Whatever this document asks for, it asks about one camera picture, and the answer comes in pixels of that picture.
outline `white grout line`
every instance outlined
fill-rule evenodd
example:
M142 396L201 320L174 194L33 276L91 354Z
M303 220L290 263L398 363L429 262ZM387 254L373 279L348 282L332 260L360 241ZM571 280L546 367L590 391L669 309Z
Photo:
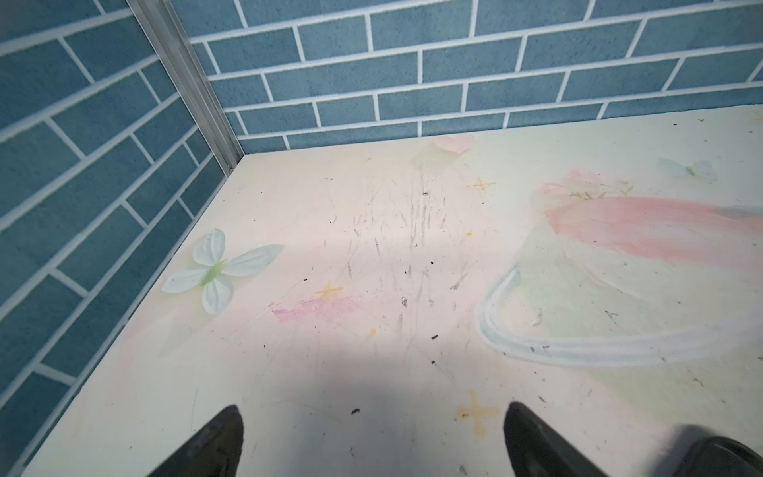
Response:
M52 129L54 133L56 133L56 135L63 141L65 145L69 146L69 148L72 150L72 152L74 152L80 161L86 161L88 159L85 153L83 153L82 150L80 150L79 147L74 144L74 141L71 140L71 138L67 136L65 132L63 132L63 129L61 129L53 119L48 118L43 122L47 124L47 126Z
M173 94L172 96L164 100L164 102L161 105L157 105L154 109L144 114L143 117L141 117L140 119L132 123L122 132L120 132L116 136L112 137L110 140L103 143L98 149L90 153L85 158L85 160L80 161L78 164L75 164L72 167L69 167L65 172L60 174L54 180L48 182L44 187L40 188L34 194L30 195L25 200L23 200L22 203L12 208L7 214L5 214L4 216L2 216L2 218L0 218L0 231L3 231L7 229L8 227L10 227L14 222L16 222L17 219L19 219L22 215L29 212L29 210L31 210L37 204L45 200L45 198L47 198L49 195L53 194L55 191L60 189L72 177L76 176L81 171L83 171L87 166L90 166L96 160L100 159L101 156L103 156L108 151L113 149L114 146L122 142L125 138L129 137L130 134L132 134L136 129L143 126L145 123L147 123L151 119L153 119L160 112L164 111L178 97L179 97L179 94L176 92L175 94ZM48 121L46 121L46 123L48 123L49 126L53 127L53 125L55 124L53 120L49 119Z
M522 69L522 61L524 60L524 52L527 49L527 35L520 40L520 50L517 52L517 64L514 66L514 71L518 72Z
M367 43L369 52L371 52L374 50L374 34L371 31L371 14L366 13L363 15L363 18L365 20L365 42Z
M204 162L196 168L196 170L185 180L185 182L183 182L182 186L175 192L175 194L172 195L170 200L164 204L159 213L148 224L148 227L140 232L135 240L133 240L133 243L131 243L130 246L120 255L114 265L112 265L111 268L101 277L101 279L98 280L98 283L95 284L93 289L88 293L87 297L79 302L79 305L77 305L74 311L72 311L72 313L61 324L61 326L58 327L56 332L53 333L50 338L48 338L48 341L46 341L45 344L37 351L37 353L34 355L34 358L32 358L29 363L27 363L27 365L18 373L18 375L5 388L5 390L0 393L0 408L2 408L5 403L8 402L8 399L13 395L13 393L16 392L16 390L21 386L21 384L24 383L32 371L34 371L34 367L42 361L42 359L48 354L48 352L50 352L51 349L53 349L54 346L56 346L58 340L64 335L69 327L72 326L74 321L79 318L79 315L81 315L82 312L90 305L93 298L95 298L98 293L101 292L104 286L106 286L108 281L111 280L111 278L117 273L120 267L124 265L127 259L130 258L135 249L143 243L143 240L145 240L148 234L151 233L156 224L158 224L159 221L164 218L164 215L167 213L169 208L172 207L180 195L185 192L186 188L191 184L191 182L196 179L196 176L198 176L200 171L203 170L203 168L211 160L212 156L212 153L209 153Z
M763 68L763 60L761 60L761 62L758 63L755 69L752 70L752 73L750 73L750 76L747 77L747 82L752 82L752 80L758 75L758 73L761 72L761 68Z
M291 27L291 30L294 32L294 41L297 44L297 53L299 53L299 60L304 63L304 50L302 49L302 39L299 37L299 30L297 29L297 25Z
M101 25L111 23L112 21L131 17L132 14L133 12L129 8L122 8L121 10L113 11L105 15L90 17L85 20L65 24L61 27L51 28L25 37L4 41L0 43L0 56L19 50L26 50L29 47L55 40L58 37L68 37L69 35L79 33L80 31L100 27Z
M622 66L622 65L632 65L637 63L651 63L651 62L661 61L661 60L677 60L678 58L682 56L705 56L705 55L714 54L714 53L729 53L732 51L757 50L759 48L763 48L763 43L736 45L734 47L711 47L711 48L704 48L702 50L686 50L686 51L677 51L672 53L660 53L660 54L650 55L650 56L638 56L636 58L619 58L617 60L607 60L607 61L600 61L596 63L580 63L577 65L554 66L551 68L533 69L530 71L500 73L495 75L476 76L472 78L448 79L444 81L428 82L422 85L419 85L417 83L411 83L408 85L390 86L387 88L377 88L377 89L353 91L353 92L347 92L347 93L335 93L335 94L329 94L329 95L308 96L305 98L286 99L286 100L276 101L273 103L259 103L254 105L231 106L228 108L223 108L223 111L225 112L249 111L249 110L260 109L260 108L272 108L274 106L302 105L311 101L320 102L320 101L329 101L334 99L356 98L359 96L367 96L374 92L378 94L392 93L392 92L410 92L410 91L417 91L420 89L436 88L440 86L462 85L465 82L474 83L474 82L495 81L495 80L501 80L501 79L524 78L527 76L541 76L541 75L546 75L550 73L566 73L567 71L577 71L580 69L595 69L595 68L604 68L608 66Z
M556 94L556 102L562 102L562 96L565 95L565 89L567 89L567 82L570 80L570 72L565 72L565 77L562 78L562 85L559 86L559 93Z
M636 45L638 44L639 40L641 40L641 34L644 33L644 28L646 28L646 21L646 18L642 19L639 23L639 27L636 28L636 33L633 35L633 39L630 41L628 52L625 53L626 58L633 56L633 51L636 49Z
M721 92L721 91L731 91L734 89L758 88L761 86L763 86L763 81L736 83L732 85L711 85L711 86L701 86L698 88L672 89L666 92L657 91L657 92L649 92L649 93L639 93L634 95L608 96L606 98L578 99L574 101L565 101L561 103L556 103L556 102L539 103L539 104L532 104L532 105L482 109L479 111L453 112L453 113L444 113L444 114L432 114L430 116L413 116L410 118L386 119L379 122L341 124L337 126L324 126L320 130L313 127L313 128L306 128L306 129L295 129L292 131L278 131L278 132L272 132L272 133L249 134L248 136L238 136L238 138L239 139L260 139L262 137L274 137L281 134L304 134L304 133L314 133L318 131L341 131L344 129L356 129L359 127L408 124L408 123L413 123L415 121L433 121L437 119L470 118L472 116L482 116L483 114L498 114L498 113L505 113L505 112L514 112L514 111L533 111L536 109L539 110L539 109L566 108L568 106L598 105L602 102L621 102L621 101L630 101L633 99L664 98L668 96L693 95L696 93L705 93L705 92Z
M69 95L64 99L51 104L45 109L41 109L36 113L30 114L20 121L16 121L15 123L5 127L0 131L0 143L7 140L9 137L15 136L16 134L29 129L30 127L36 126L38 123L44 121L47 118L50 118L51 116L55 116L64 109L67 109L69 106L72 106L85 98L93 96L95 93L108 88L126 76L129 76L141 68L150 65L154 61L156 61L156 54L152 54L145 60L141 60L132 66L128 66L120 72L114 73L107 78L103 78L97 81L95 84L88 86L87 88L80 89L73 95Z
M138 149L140 149L140 152L143 153L143 155L146 157L146 160L149 162L149 164L153 164L153 158L151 157L151 154L148 154L148 151L145 147L143 147L143 144L138 140L137 136L135 136L135 133L130 133L130 138L133 140L136 146L138 146Z
M678 70L681 69L681 67L684 65L685 60L686 58L678 59L675 66L673 67L673 71L671 71L670 76L668 76L668 79L665 81L665 84L662 86L661 91L668 91L668 88L670 88L670 84L673 82L673 79L678 74Z
M15 308L19 303L21 303L24 298L29 295L29 293L36 287L42 280L50 273L50 270L56 268L59 263L61 263L71 252L74 251L75 248L81 244L85 238L93 231L95 228L97 228L106 218L117 208L122 204L122 201L127 199L135 190L140 187L151 175L156 171L162 164L164 164L164 161L166 161L182 144L187 140L191 134L196 132L198 127L194 124L188 132L183 134L183 136L175 143L173 144L167 152L165 152L154 164L149 166L148 169L146 169L143 174L135 180L129 187L127 187L120 195L117 197L108 207L106 207L99 216L97 216L95 219L93 219L90 224L85 227L84 230L80 231L79 234L75 235L74 238L72 238L66 245L61 247L61 249L54 255L52 258L50 258L47 263L45 263L42 267L40 267L27 281L19 287L13 295L11 295L7 300L5 300L5 303L0 305L0 321L2 321L3 318L5 318L5 315L8 314L10 310Z
M191 157L191 160L193 161L196 166L198 166L198 161L196 160L196 155L193 154L193 151L191 151L191 148L188 147L188 143L183 143L183 147L185 147L185 151L188 153L188 155Z
M182 197L178 197L178 204L180 204L180 207L183 208L186 214L191 218L191 220L194 220L193 212L191 212L191 209L188 208L188 206L183 201Z
M246 129L246 124L244 124L244 122L243 122L243 118L241 117L241 113L238 112L238 111L235 111L235 113L236 113L236 117L239 119L239 124L241 124L241 130L243 131L244 134L248 134L249 130Z
M240 0L233 0L233 3L236 5L236 11L239 14L239 20L241 20L241 26L244 28L248 28L249 25L246 22L246 17L243 14L243 9L241 8L241 1Z
M374 5L372 7L355 8L353 10L345 10L345 11L340 11L340 12L332 13L332 14L315 15L313 17L299 18L298 20L280 21L280 22L271 23L271 24L258 25L256 27L240 28L236 30L228 30L228 31L221 31L218 33L200 35L200 36L191 38L191 43L197 44L197 43L202 43L204 41L214 41L214 40L221 40L224 38L243 37L243 36L254 34L254 33L281 30L282 28L291 28L294 25L302 27L308 24L323 23L325 21L357 17L360 15L365 15L366 13L373 15L375 13L381 13L384 11L394 11L394 10L400 10L403 8L415 7L415 6L421 6L421 5L444 3L446 1L448 0L409 0L405 2L388 3L384 5ZM724 2L721 2L720 4L698 3L698 4L692 4L692 5L684 5L680 7L664 8L664 9L656 10L656 11L641 11L641 12L627 14L627 15L617 15L617 16L605 17L605 18L593 18L586 21L581 20L581 21L573 21L566 24L554 24L554 25L546 25L543 27L527 28L525 30L505 32L499 35L511 34L510 37L522 37L525 34L555 33L558 31L575 29L578 27L587 28L587 27L600 26L600 25L606 25L606 24L621 23L625 21L638 21L643 18L672 17L674 15L698 13L702 11L714 11L714 10L742 7L742 6L748 6L748 5L759 5L759 4L760 4L760 0L726 0Z
M464 83L461 89L461 112L466 112L466 96L469 92L469 84Z
M318 114L318 103L313 101L313 114L315 114L315 124L320 127L320 114Z
M106 10L104 10L103 6L101 6L101 2L98 0L93 0L93 3L95 3L95 7L98 9L98 13L101 15L106 15Z
M127 199L124 199L121 202L121 206L124 207L125 210L127 210L127 212L129 212L130 215L133 216L133 219L135 219L135 221L138 224L140 224L141 227L143 227L143 228L148 227L148 224L146 223L146 221L143 220L143 218L137 213L137 211L133 208L133 206L130 205L130 202L128 202Z
M84 75L85 79L88 80L88 83L93 84L95 83L95 80L93 79L92 75L88 71L87 68L85 68L85 65L82 64L82 61L77 56L77 53L74 53L74 50L69 46L69 44L66 42L66 40L63 39L63 37L58 38L58 43L61 45L61 47L69 54L69 57L72 59L74 64L77 65L77 68L79 68L79 71Z
M379 95L374 93L371 96L374 99L374 121L379 121Z
M156 101L156 103L157 103L158 105L160 105L160 104L162 103L162 100L161 100L161 99L159 99L159 95L157 95L157 94L156 94L156 91L154 91L154 90L153 90L153 86L151 86L151 83L149 83L149 82L148 82L148 78L147 78L147 77L146 77L146 75L143 73L143 70L142 70L142 69L139 69L139 70L138 70L138 75L140 76L140 79L142 79L142 80L143 80L143 82L144 82L144 83L146 83L146 87L148 88L149 92L150 92L150 93L151 93L151 95L153 96L153 99L154 99L154 101Z
M583 16L583 21L591 19L591 14L594 13L595 5L596 5L596 0L588 0L588 6L585 9L585 15Z
M53 381L62 382L67 386L72 386L75 382L77 382L77 378L74 376L68 375L65 372L61 372L58 369L53 369L43 363L38 364L34 369L34 372L45 376L46 378L52 379Z
M609 105L609 101L605 101L601 104L601 108L599 108L599 114L596 115L596 119L601 119L604 117L604 112L607 110L607 106Z
M217 188L210 195L210 198L207 199L207 202L199 211L198 217L200 217L201 214L204 212L204 210L206 210L206 208L212 202L212 199L214 199L214 197L217 195L217 192L220 190L220 188L223 186L224 183L225 183L225 178L223 178L220 181L220 185L217 186ZM190 225L185 229L184 234L177 241L175 246L169 251L169 253L165 257L165 259L162 261L159 268L156 270L156 272L154 272L154 274L151 275L151 278L149 279L146 285L153 284L159 278L160 273L164 271L167 263L169 263L169 261L175 255L175 252L182 245L183 241L191 232L196 222L198 222L198 220L191 222ZM40 429L34 435L32 440L24 448L24 451L21 453L18 460L16 461L14 466L11 468L9 475L20 475L21 472L24 471L24 462L26 462L26 460L29 458L32 452L37 448L37 445L40 443L43 437L45 437L45 434L53 426L53 423L56 422L56 419L59 417L59 415L66 409L67 405L69 404L69 401L71 401L74 394L79 391L79 388L82 385L82 383L85 381L85 379L87 379L87 377L90 376L90 372L92 371L93 368L95 368L95 365L100 361L101 356L103 356L106 353L106 351L111 347L112 342L116 339L121 328L127 323L127 320L130 318L130 316L132 316L132 313L135 310L135 308L137 308L137 306L142 302L143 296L146 294L148 288L149 288L148 286L144 286L143 290L141 290L141 292L138 294L135 300L133 300L133 303L130 306L130 308L121 318L121 320L119 320L119 322L114 327L114 329L110 332L106 340L104 340L101 347L98 348L98 351L95 352L95 355L85 365L85 369L82 371L82 373L80 373L79 377L77 377L76 382L72 385L69 391L63 396L63 398L61 398L61 400L59 401L59 404L53 409L53 412L50 413L50 415L45 420L43 425L40 426Z
M86 297L89 293L87 289L85 289L85 287L75 282L73 279L71 279L67 274L65 274L61 270L58 270L58 269L50 270L50 276L52 276L59 282L63 283L64 285L68 286L70 289L72 289L73 292L75 292L77 295L81 297Z
M265 86L265 93L268 95L268 100L270 102L273 102L273 93L270 92L270 85L268 84L268 79L265 77L265 73L260 74L262 77L262 85Z
M479 9L479 0L472 0L472 16L469 17L469 36L474 37L477 33L477 10Z
M212 54L212 49L209 47L209 42L204 42L204 50L207 52L207 56L209 56L209 60L212 62L212 67L214 68L214 72L216 74L220 74L220 67L217 65L217 60L214 58L214 55Z
M424 52L422 50L416 52L416 82L418 84L424 82Z

